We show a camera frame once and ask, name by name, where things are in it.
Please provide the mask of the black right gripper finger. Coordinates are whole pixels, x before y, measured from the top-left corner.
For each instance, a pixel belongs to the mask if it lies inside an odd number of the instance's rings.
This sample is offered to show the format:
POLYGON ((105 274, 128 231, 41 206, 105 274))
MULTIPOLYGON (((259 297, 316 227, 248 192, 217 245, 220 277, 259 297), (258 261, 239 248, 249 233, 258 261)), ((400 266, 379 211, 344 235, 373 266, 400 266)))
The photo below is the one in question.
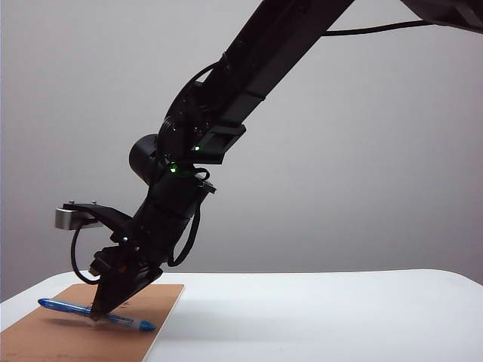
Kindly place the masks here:
POLYGON ((91 318, 95 321, 104 318, 108 313, 118 308, 122 302, 125 284, 129 277, 136 276, 137 272, 124 272, 116 275, 103 276, 97 287, 97 292, 91 306, 91 318))
POLYGON ((122 302, 127 302, 131 297, 135 296, 141 290, 148 287, 152 282, 156 281, 162 274, 163 271, 160 268, 155 268, 152 271, 141 272, 136 276, 129 277, 125 284, 122 302))

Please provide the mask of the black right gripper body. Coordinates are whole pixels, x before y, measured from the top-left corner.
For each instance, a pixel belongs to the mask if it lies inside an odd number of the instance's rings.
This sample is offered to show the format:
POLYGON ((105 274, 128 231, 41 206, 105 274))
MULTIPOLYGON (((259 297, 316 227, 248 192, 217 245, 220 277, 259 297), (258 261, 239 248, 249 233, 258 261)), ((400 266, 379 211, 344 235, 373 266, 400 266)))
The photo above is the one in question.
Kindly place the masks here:
POLYGON ((146 272, 163 263, 176 266, 190 252, 201 219, 201 204, 216 191, 207 173, 166 173, 149 187, 141 207, 130 217, 110 207, 95 218, 111 231, 115 247, 94 254, 92 275, 146 272))

